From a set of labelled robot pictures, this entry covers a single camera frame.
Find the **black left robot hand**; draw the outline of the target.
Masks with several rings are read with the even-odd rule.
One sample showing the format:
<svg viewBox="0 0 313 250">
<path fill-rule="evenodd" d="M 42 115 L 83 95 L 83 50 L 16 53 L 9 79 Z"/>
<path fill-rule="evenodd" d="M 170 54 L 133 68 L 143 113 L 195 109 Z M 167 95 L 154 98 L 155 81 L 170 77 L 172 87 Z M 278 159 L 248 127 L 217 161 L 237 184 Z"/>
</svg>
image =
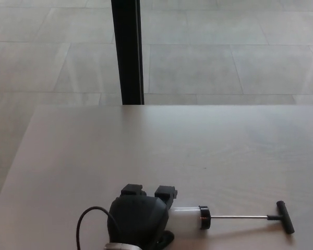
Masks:
<svg viewBox="0 0 313 250">
<path fill-rule="evenodd" d="M 166 249 L 175 238 L 165 228 L 176 197 L 173 186 L 160 185 L 154 196 L 148 196 L 142 185 L 126 185 L 110 206 L 107 219 L 110 242 L 140 249 Z"/>
</svg>

